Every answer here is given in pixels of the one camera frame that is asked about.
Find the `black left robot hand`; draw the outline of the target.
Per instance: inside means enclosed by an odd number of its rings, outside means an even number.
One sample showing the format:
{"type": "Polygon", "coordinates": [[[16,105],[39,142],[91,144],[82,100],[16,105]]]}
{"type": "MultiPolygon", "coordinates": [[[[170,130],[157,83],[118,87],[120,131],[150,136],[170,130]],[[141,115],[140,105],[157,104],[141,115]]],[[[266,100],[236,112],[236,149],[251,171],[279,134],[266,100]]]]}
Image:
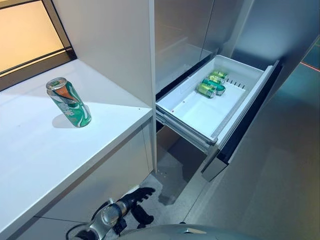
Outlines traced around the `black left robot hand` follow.
{"type": "Polygon", "coordinates": [[[147,200],[155,191],[152,187],[140,187],[122,198],[127,211],[131,212],[134,219],[138,222],[137,229],[145,228],[154,221],[154,216],[149,215],[139,203],[147,200]]]}

